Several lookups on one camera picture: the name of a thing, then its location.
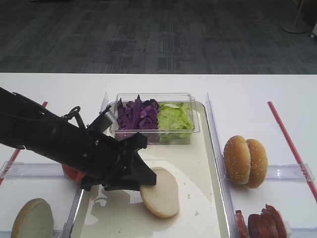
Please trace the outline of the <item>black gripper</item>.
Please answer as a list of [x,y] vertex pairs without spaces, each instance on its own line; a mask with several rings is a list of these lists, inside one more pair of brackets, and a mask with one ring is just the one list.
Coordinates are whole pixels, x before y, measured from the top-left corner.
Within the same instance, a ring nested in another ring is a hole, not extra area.
[[148,138],[141,133],[121,141],[102,132],[88,130],[89,146],[85,149],[86,165],[79,171],[85,174],[81,188],[89,191],[94,185],[102,185],[106,191],[140,190],[140,185],[154,186],[156,173],[150,169],[138,153],[146,149]]

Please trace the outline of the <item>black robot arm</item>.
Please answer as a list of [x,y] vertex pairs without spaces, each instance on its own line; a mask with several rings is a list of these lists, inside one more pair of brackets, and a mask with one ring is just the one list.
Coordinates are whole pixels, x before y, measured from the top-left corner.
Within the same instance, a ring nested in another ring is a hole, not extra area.
[[156,173],[138,153],[147,147],[146,136],[136,133],[119,141],[105,135],[115,120],[110,107],[89,126],[79,112],[80,107],[74,107],[60,117],[23,95],[1,89],[0,142],[82,172],[81,188],[86,191],[95,185],[111,191],[156,184]]

